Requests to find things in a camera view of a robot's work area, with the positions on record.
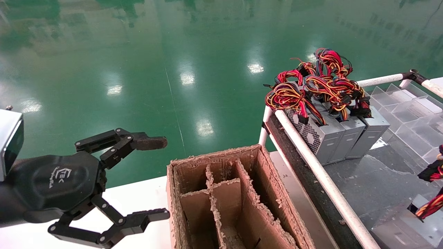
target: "box compartment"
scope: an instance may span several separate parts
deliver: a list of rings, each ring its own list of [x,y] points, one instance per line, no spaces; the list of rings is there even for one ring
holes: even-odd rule
[[[167,172],[173,248],[315,248],[260,145],[172,161]]]

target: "gray metal case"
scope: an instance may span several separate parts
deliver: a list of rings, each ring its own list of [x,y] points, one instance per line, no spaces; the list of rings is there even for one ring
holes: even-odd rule
[[[386,119],[373,106],[370,108],[372,118],[359,118],[363,123],[365,123],[366,128],[352,149],[346,155],[347,159],[361,158],[364,156],[371,149],[372,145],[376,143],[383,133],[389,128],[389,123],[386,121]]]
[[[412,201],[416,207],[427,202],[421,195]],[[407,209],[410,203],[405,202],[379,219],[372,228],[375,239],[389,249],[443,249],[443,211],[421,222]]]
[[[346,159],[346,155],[354,147],[366,127],[365,123],[358,117],[349,117],[347,121],[339,122],[339,124],[345,131],[328,163],[335,163]]]
[[[286,110],[286,114],[319,162],[322,165],[327,164],[345,131],[340,123],[332,117],[323,116],[328,125],[318,126],[314,121],[315,117],[309,115],[306,125],[299,122],[294,110]]]

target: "black connector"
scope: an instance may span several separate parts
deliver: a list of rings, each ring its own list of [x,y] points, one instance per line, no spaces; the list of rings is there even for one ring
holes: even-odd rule
[[[299,71],[303,77],[306,77],[306,76],[309,75],[309,72],[306,71],[306,69],[304,68],[303,65],[298,66],[298,67],[296,68],[296,70]]]
[[[351,96],[352,96],[352,99],[358,99],[358,98],[361,97],[361,92],[360,91],[354,91]]]
[[[349,104],[352,101],[351,97],[346,93],[341,93],[340,96],[342,97],[343,104]]]
[[[363,98],[359,98],[358,101],[360,101],[360,102],[368,102],[369,103],[370,99],[371,99],[370,96],[366,96],[366,97],[363,97]]]
[[[313,95],[314,95],[313,92],[305,91],[305,97],[306,97],[306,99],[308,99],[309,101],[311,101],[311,98],[312,98]]]
[[[352,108],[349,114],[353,117],[369,117],[371,115],[371,109],[369,108]]]
[[[299,118],[299,122],[302,123],[302,124],[304,124],[304,125],[306,125],[307,122],[309,121],[309,118],[308,118],[308,117],[303,117],[303,116],[300,115],[300,114],[297,114],[297,117]]]

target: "white pipe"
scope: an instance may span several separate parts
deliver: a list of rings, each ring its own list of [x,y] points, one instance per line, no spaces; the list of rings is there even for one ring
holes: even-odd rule
[[[360,242],[361,246],[364,249],[380,249],[378,244],[375,242],[374,238],[369,234],[369,231],[365,228],[361,220],[355,214],[354,210],[351,208],[349,203],[343,197],[342,193],[337,188],[335,183],[332,181],[328,173],[325,171],[325,169],[317,160],[315,155],[306,145],[303,138],[300,136],[300,134],[294,128],[292,123],[289,121],[286,114],[281,110],[277,110],[275,112],[275,115],[282,124],[286,133],[288,134],[289,139],[297,147],[300,155],[303,157],[308,167],[312,170],[312,173],[314,173],[317,180],[322,185],[323,189],[325,190],[325,192],[327,193],[327,195],[329,196],[329,198],[331,199],[331,201],[333,202],[339,213],[342,215],[343,219],[346,221],[352,233]]]
[[[439,96],[440,98],[443,98],[443,88],[441,86],[433,83],[430,80],[423,81],[421,85],[430,90],[431,92],[437,94],[437,96]]]
[[[403,79],[403,74],[393,74],[373,79],[367,79],[367,80],[360,80],[357,81],[357,84],[361,87],[367,87],[367,86],[375,86],[383,83],[389,83],[394,81],[400,81]]]
[[[272,109],[269,106],[265,106],[264,115],[263,115],[263,122],[264,123],[268,122],[271,115],[272,115]],[[266,132],[266,129],[262,127],[261,131],[260,131],[260,138],[258,140],[258,144],[260,144],[261,146],[264,146],[264,144],[266,143],[267,136],[268,136],[268,133]]]

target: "white table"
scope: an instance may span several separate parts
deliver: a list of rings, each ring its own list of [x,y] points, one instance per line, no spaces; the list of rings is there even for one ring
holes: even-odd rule
[[[320,249],[337,249],[317,210],[278,152],[271,152],[271,159],[288,190],[295,208],[300,213],[311,234],[314,244]],[[167,208],[166,176],[138,183],[107,189],[103,197],[122,215],[132,212]],[[45,248],[45,249],[89,249],[92,247],[61,241],[47,232],[55,221],[43,224],[22,224],[0,229],[0,248]],[[98,209],[71,223],[71,226],[103,232],[112,225]],[[114,249],[169,249],[171,248],[169,221],[152,222],[143,234],[130,235],[120,241]]]

